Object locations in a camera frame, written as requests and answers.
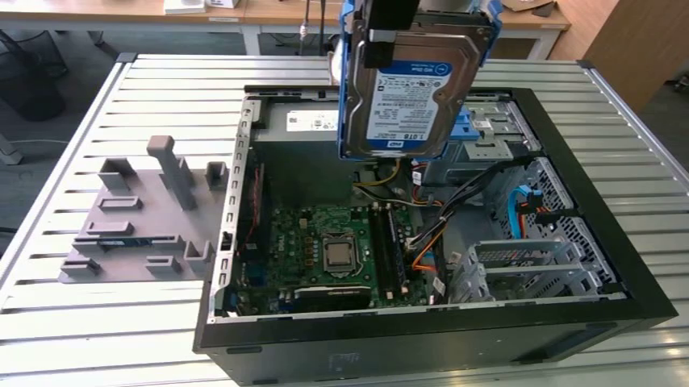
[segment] white table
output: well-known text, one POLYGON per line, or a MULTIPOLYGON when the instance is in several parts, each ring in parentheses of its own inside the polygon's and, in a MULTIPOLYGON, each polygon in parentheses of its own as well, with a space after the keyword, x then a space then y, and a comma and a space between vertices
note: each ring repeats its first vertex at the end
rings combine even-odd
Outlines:
MULTIPOLYGON (((190 168, 230 162, 243 86, 323 85, 327 77, 326 62, 313 57, 140 55, 115 65, 0 260, 3 386, 234 385, 191 350, 200 281, 61 285, 55 278, 102 186, 95 172, 104 157, 152 167, 147 139, 166 134, 190 168)), ((686 172, 594 71, 572 62, 497 60, 475 85, 537 92, 680 317, 557 364, 327 385, 686 385, 686 172)))

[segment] barcode label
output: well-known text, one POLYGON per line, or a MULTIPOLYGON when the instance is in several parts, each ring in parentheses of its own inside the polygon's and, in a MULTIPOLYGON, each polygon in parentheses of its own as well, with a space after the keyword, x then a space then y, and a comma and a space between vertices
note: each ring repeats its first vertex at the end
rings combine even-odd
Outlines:
POLYGON ((423 177, 423 175, 421 174, 421 172, 418 172, 418 171, 411 172, 411 181, 413 181, 414 185, 421 185, 422 177, 423 177))
POLYGON ((287 113, 287 131, 335 131, 337 110, 292 110, 287 113))

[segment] motherboard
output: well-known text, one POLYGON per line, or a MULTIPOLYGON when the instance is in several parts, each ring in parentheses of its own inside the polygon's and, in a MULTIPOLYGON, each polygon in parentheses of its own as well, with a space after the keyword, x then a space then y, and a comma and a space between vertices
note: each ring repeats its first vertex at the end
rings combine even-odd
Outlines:
POLYGON ((270 228, 268 259, 247 263, 239 293, 255 313, 427 303, 423 277, 405 267, 406 207, 275 208, 270 228))

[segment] hard drive label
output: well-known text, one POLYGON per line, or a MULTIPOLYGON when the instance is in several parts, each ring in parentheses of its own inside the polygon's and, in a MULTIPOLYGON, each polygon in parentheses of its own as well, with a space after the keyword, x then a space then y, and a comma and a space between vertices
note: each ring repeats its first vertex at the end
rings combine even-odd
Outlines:
POLYGON ((451 71, 446 62, 411 60, 378 70, 366 132, 375 148, 413 148, 427 140, 438 113, 433 94, 451 71))

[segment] side panel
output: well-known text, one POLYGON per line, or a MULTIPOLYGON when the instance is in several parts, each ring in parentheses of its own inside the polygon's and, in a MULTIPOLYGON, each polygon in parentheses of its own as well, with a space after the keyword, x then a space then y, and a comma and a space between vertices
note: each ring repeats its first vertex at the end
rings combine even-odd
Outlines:
POLYGON ((613 323, 564 324, 230 350, 214 348, 208 352, 239 385, 260 385, 554 361, 590 347, 620 329, 613 323))

